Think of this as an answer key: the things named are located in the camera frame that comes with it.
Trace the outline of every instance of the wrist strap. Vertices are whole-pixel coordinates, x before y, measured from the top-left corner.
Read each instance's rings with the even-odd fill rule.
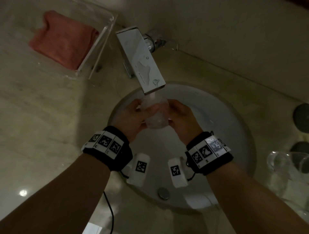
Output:
[[[92,155],[111,171],[121,171],[133,158],[128,139],[114,126],[96,132],[83,145],[82,152]]]
[[[195,173],[208,175],[233,160],[227,147],[209,132],[202,132],[187,145],[187,160]]]

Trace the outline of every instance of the towel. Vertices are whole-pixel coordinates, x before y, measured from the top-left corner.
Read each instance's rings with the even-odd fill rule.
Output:
[[[50,10],[44,13],[44,27],[29,46],[64,67],[77,70],[98,34],[95,28]]]

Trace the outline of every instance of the faucet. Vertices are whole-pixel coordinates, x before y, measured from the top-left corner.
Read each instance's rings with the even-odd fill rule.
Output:
[[[137,77],[144,95],[163,88],[165,81],[151,53],[164,46],[166,41],[154,30],[142,35],[136,26],[120,30],[116,36],[128,76]]]

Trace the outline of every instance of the sink drain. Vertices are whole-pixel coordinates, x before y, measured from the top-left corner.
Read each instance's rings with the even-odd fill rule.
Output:
[[[170,198],[170,192],[166,188],[159,188],[158,189],[159,198],[166,201]]]

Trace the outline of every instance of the beige wall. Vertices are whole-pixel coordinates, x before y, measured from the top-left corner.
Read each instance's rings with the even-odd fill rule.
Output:
[[[309,11],[284,0],[98,0],[119,23],[160,29],[180,49],[309,102]]]

